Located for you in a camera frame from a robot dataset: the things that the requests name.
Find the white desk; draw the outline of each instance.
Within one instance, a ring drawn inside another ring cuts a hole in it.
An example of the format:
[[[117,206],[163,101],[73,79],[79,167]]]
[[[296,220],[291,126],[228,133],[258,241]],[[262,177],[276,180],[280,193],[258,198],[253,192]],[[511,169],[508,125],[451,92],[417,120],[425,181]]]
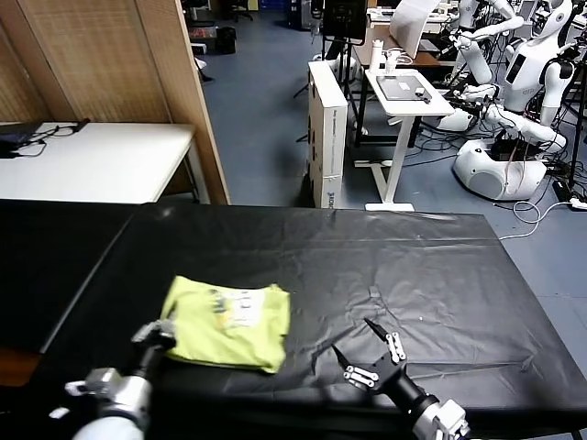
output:
[[[69,123],[46,123],[38,132],[57,125]],[[194,128],[187,125],[91,123],[71,136],[48,138],[36,158],[0,159],[0,199],[155,202],[186,158],[200,198],[207,202],[193,137]],[[19,152],[39,150],[31,146]]]
[[[449,11],[455,7],[459,7],[458,2],[439,3],[437,6],[437,12],[430,14],[428,17],[424,32],[428,34],[438,34],[442,30],[442,27],[452,21],[452,19],[456,21],[459,18],[458,15],[453,18],[449,16]],[[389,26],[389,23],[392,20],[392,15],[390,13],[393,13],[393,9],[389,7],[368,7],[367,16],[369,18],[370,27]]]
[[[400,179],[400,173],[404,166],[405,153],[409,147],[412,131],[415,129],[414,123],[417,116],[447,116],[454,113],[454,109],[449,102],[420,74],[415,70],[397,69],[394,76],[414,76],[430,94],[429,104],[424,101],[388,101],[383,91],[377,83],[377,75],[365,70],[365,75],[371,84],[371,87],[377,99],[383,107],[383,111],[388,116],[393,116],[395,120],[401,122],[400,134],[395,145],[392,160],[384,160],[380,163],[368,161],[355,161],[357,168],[371,168],[373,178],[377,184],[377,190],[382,199],[382,203],[367,203],[365,209],[368,211],[414,211],[410,203],[394,203],[395,190],[397,182]],[[391,167],[389,177],[385,180],[382,168]]]

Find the label on cloth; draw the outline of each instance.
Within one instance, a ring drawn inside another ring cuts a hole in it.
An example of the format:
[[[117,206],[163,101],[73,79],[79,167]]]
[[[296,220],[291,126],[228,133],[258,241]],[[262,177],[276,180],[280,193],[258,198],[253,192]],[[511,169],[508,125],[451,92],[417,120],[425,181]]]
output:
[[[214,313],[224,327],[258,325],[265,302],[265,291],[210,291],[215,296]]]

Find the black table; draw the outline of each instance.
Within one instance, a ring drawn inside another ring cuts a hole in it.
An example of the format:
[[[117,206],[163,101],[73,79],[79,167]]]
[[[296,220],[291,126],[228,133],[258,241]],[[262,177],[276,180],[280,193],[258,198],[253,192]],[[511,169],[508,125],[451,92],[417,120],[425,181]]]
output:
[[[45,351],[137,209],[0,200],[0,347]]]
[[[63,382],[125,364],[175,275],[277,282],[292,294],[287,359],[274,376],[166,361],[151,438],[407,436],[390,401],[344,382],[330,348],[353,362],[381,356],[364,317],[401,333],[409,374],[461,404],[473,437],[587,425],[584,377],[482,216],[158,204],[135,213],[47,351],[28,388],[28,427],[32,413],[66,402]]]

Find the yellow-green cloth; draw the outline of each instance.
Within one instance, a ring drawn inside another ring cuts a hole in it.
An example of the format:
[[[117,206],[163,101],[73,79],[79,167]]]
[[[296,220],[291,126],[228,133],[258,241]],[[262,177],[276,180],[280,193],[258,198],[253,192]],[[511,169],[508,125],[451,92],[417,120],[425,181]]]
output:
[[[171,310],[177,339],[171,358],[268,373],[285,360],[290,301],[277,285],[230,289],[175,277],[161,317]]]

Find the white box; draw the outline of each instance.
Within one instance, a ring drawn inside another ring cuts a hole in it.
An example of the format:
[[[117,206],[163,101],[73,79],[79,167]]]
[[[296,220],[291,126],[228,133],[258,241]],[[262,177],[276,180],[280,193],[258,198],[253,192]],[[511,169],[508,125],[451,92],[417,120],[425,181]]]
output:
[[[340,202],[342,196],[342,176],[312,179],[310,184],[314,192],[316,208],[338,209],[342,208]]]
[[[348,103],[326,61],[312,61],[308,103],[310,181],[319,208],[339,207]]]

